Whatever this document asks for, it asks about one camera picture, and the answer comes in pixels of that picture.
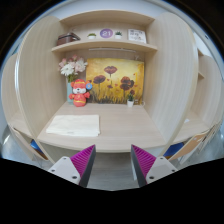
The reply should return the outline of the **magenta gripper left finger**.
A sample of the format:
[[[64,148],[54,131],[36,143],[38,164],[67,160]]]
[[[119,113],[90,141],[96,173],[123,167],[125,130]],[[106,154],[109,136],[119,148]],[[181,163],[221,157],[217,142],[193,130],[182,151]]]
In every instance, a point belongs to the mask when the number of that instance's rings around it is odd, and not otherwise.
[[[89,146],[71,157],[61,157],[49,169],[49,172],[81,187],[86,187],[95,156],[96,147],[94,145]]]

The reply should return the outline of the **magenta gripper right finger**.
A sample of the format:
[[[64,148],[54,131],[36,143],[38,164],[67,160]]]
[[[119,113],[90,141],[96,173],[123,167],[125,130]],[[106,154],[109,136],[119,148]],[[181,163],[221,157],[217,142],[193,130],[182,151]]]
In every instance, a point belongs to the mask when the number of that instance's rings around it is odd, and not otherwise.
[[[165,157],[155,157],[135,145],[131,146],[131,159],[140,187],[177,172],[177,169]]]

